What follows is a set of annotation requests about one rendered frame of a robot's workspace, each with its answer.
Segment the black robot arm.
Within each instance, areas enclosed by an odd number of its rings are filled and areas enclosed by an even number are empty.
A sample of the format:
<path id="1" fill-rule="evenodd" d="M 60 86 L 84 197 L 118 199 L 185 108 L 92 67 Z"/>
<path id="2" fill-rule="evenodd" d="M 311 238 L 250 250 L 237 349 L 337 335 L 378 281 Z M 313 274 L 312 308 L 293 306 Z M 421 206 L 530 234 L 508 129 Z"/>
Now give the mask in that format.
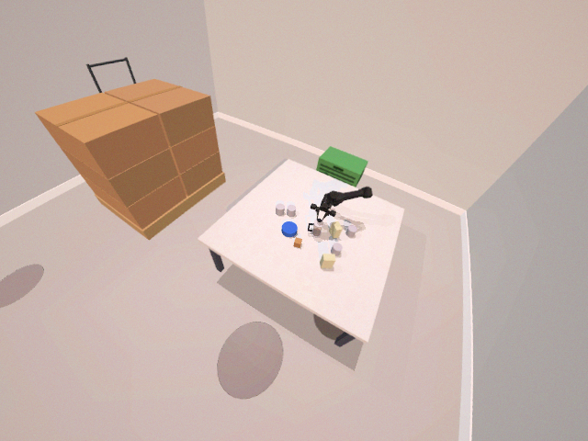
<path id="1" fill-rule="evenodd" d="M 372 188 L 370 188 L 370 187 L 362 187 L 362 188 L 359 188 L 358 190 L 348 191 L 348 192 L 344 192 L 344 193 L 340 192 L 340 191 L 337 192 L 337 191 L 333 190 L 329 193 L 324 194 L 324 197 L 323 197 L 323 199 L 330 201 L 330 205 L 329 205 L 329 203 L 326 204 L 323 202 L 321 207 L 324 207 L 328 210 L 332 206 L 336 207 L 348 199 L 359 198 L 359 197 L 372 198 L 372 196 L 373 196 L 373 192 L 372 192 Z"/>

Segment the blue short cylinder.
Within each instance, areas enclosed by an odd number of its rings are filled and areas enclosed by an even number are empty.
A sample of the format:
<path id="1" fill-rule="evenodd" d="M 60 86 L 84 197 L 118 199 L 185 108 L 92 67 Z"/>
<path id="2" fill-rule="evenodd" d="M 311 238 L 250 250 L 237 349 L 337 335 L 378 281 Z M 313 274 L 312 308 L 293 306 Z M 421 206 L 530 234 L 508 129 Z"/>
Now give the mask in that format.
<path id="1" fill-rule="evenodd" d="M 292 221 L 287 221 L 282 225 L 282 233 L 286 237 L 293 237 L 296 235 L 298 226 Z"/>

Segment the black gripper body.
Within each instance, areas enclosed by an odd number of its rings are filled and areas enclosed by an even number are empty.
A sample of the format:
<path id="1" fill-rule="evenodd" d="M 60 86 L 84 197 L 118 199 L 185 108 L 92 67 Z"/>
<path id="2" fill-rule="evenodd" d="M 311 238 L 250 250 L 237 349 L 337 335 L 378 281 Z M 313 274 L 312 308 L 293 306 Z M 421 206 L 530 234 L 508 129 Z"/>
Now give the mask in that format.
<path id="1" fill-rule="evenodd" d="M 326 203 L 326 204 L 328 204 L 328 203 L 329 203 L 329 205 L 330 205 L 330 201 L 329 201 L 329 200 L 323 199 L 323 200 L 322 200 L 322 202 L 324 202 L 324 203 Z M 324 208 L 324 207 L 317 207 L 317 205 L 316 205 L 316 204 L 313 204 L 313 203 L 311 204 L 311 209 L 319 209 L 319 210 L 321 210 L 321 211 L 328 212 L 328 213 L 330 213 L 330 215 L 331 215 L 331 216 L 333 216 L 333 217 L 336 215 L 336 211 L 334 211 L 334 210 L 331 210 L 331 211 L 330 211 L 330 210 L 327 210 L 327 209 L 326 209 L 326 208 Z"/>

